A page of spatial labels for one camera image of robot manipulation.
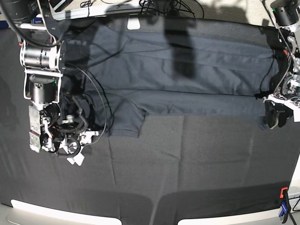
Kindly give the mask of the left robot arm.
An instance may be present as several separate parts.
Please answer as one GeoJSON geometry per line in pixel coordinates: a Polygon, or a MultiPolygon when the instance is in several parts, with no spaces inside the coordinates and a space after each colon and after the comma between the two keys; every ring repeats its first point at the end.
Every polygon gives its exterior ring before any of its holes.
{"type": "Polygon", "coordinates": [[[300,121],[300,2],[275,0],[270,9],[262,0],[278,39],[285,44],[287,68],[273,92],[263,98],[266,123],[270,129],[283,127],[289,118],[300,121]]]}

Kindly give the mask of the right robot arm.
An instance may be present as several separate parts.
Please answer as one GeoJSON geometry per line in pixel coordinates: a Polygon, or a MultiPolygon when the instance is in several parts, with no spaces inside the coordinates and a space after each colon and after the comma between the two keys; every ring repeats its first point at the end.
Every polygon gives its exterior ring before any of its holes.
{"type": "Polygon", "coordinates": [[[82,165],[83,148],[99,132],[90,129],[75,95],[66,95],[75,105],[75,112],[65,114],[63,110],[61,83],[66,43],[49,1],[3,0],[0,11],[20,40],[19,61],[25,73],[23,97],[31,102],[30,149],[37,153],[44,150],[70,164],[82,165]]]}

